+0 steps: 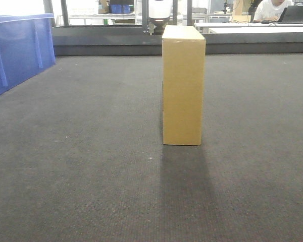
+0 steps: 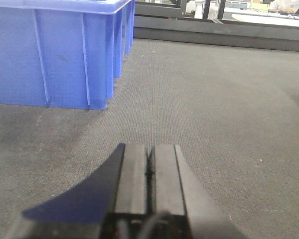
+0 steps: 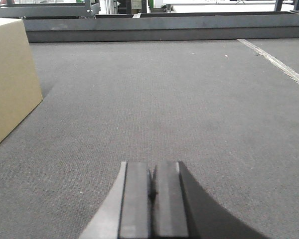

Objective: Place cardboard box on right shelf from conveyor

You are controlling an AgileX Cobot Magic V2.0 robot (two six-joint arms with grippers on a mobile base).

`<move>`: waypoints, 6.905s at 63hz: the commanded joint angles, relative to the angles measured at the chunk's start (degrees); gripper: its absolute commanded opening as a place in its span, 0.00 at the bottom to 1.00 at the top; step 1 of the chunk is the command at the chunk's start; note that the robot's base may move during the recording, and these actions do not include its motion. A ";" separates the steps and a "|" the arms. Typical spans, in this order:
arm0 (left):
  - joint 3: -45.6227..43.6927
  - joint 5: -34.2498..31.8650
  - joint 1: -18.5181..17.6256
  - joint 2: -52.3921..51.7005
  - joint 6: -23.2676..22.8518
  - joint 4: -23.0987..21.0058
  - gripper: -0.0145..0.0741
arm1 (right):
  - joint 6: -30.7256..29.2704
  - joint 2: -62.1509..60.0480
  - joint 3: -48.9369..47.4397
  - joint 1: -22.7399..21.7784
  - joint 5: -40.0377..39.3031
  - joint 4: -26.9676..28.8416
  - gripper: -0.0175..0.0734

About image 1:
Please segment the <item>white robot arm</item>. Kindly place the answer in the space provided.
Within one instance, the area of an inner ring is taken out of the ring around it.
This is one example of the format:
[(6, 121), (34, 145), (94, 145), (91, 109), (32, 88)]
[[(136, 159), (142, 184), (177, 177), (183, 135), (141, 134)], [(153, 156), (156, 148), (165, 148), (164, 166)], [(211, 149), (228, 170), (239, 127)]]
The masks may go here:
[(162, 35), (171, 17), (172, 1), (170, 0), (148, 0), (147, 6), (147, 33)]

